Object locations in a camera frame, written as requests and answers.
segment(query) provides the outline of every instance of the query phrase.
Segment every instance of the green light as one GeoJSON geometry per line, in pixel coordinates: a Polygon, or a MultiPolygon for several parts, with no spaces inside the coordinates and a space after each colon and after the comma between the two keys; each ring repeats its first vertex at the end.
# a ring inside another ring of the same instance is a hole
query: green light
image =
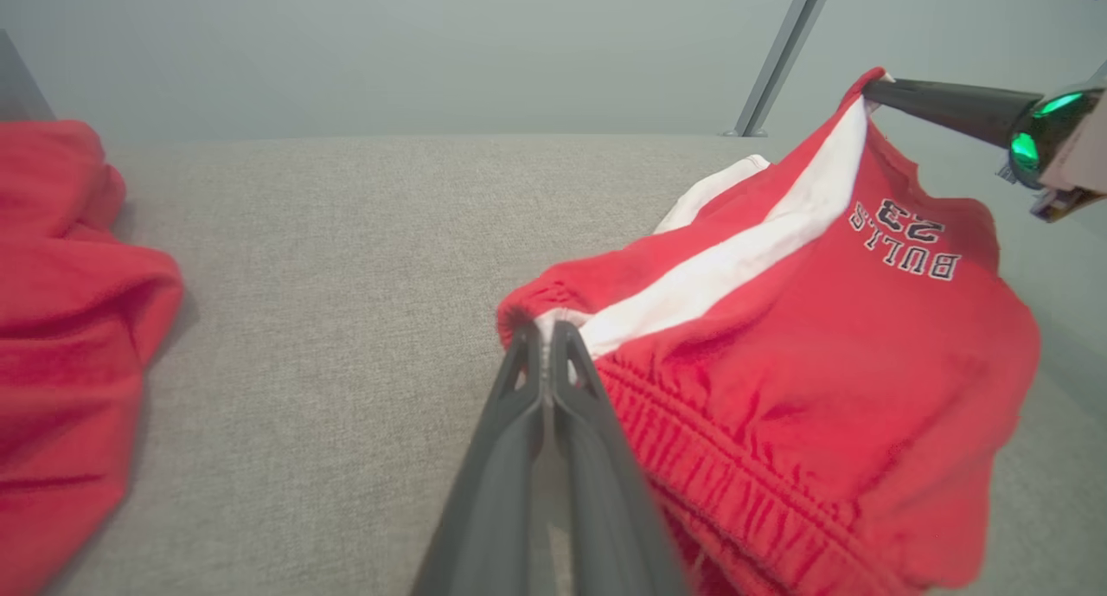
{"type": "Polygon", "coordinates": [[[1037,145],[1028,134],[1021,132],[1011,141],[1011,153],[1015,163],[1024,171],[1036,171],[1038,166],[1037,145]]]}
{"type": "Polygon", "coordinates": [[[1073,94],[1066,94],[1064,96],[1059,96],[1058,99],[1054,99],[1049,103],[1046,103],[1045,107],[1043,107],[1042,111],[1036,112],[1034,114],[1034,117],[1041,119],[1042,116],[1049,114],[1051,112],[1056,112],[1057,110],[1064,107],[1065,104],[1076,101],[1077,99],[1079,99],[1079,96],[1084,96],[1084,93],[1075,92],[1073,94]]]}

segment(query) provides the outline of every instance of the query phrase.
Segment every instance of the elastic waistband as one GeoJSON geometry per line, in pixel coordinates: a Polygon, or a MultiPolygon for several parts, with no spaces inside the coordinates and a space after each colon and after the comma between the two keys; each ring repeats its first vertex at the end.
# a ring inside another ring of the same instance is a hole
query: elastic waistband
{"type": "Polygon", "coordinates": [[[597,369],[639,462],[670,497],[671,514],[736,587],[753,587],[741,578],[748,567],[736,567],[737,554],[793,594],[919,593],[817,501],[756,463],[694,409],[614,356],[598,360],[597,369]]]}

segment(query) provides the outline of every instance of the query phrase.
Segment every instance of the white fabric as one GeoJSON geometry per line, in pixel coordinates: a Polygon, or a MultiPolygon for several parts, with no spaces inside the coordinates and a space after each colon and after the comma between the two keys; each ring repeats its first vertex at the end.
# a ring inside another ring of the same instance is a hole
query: white fabric
{"type": "Polygon", "coordinates": [[[538,327],[538,333],[541,335],[542,343],[549,343],[550,339],[554,338],[554,325],[558,321],[568,321],[577,328],[580,328],[591,318],[592,316],[590,314],[558,307],[550,308],[548,311],[536,317],[535,326],[538,327]]]}
{"type": "Polygon", "coordinates": [[[580,327],[592,358],[703,316],[724,296],[821,235],[852,196],[865,148],[866,112],[858,96],[762,224],[704,249],[580,327]]]}
{"type": "Polygon", "coordinates": [[[653,234],[669,233],[692,224],[700,209],[716,196],[768,167],[768,161],[761,155],[738,160],[726,169],[701,179],[681,196],[672,209],[653,229],[653,234]]]}

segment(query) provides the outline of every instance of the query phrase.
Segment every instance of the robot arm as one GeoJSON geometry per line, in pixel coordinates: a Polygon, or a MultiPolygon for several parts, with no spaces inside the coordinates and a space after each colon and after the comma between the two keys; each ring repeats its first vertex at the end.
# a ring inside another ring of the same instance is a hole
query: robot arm
{"type": "Polygon", "coordinates": [[[913,80],[865,96],[1007,151],[1015,181],[1043,191],[1031,213],[1057,222],[1107,197],[1107,104],[1098,79],[1053,95],[913,80]]]}

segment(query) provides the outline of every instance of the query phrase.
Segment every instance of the garment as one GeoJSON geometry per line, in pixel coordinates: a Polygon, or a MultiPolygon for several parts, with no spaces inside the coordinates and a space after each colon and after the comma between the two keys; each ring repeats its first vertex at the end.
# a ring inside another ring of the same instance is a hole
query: garment
{"type": "Polygon", "coordinates": [[[1037,328],[989,210],[927,196],[872,125],[882,75],[779,165],[708,177],[659,234],[498,309],[505,342],[580,328],[704,594],[915,594],[981,566],[1037,328]]]}
{"type": "Polygon", "coordinates": [[[142,372],[182,297],[120,244],[125,195],[76,122],[0,124],[0,595],[38,593],[122,501],[142,372]]]}

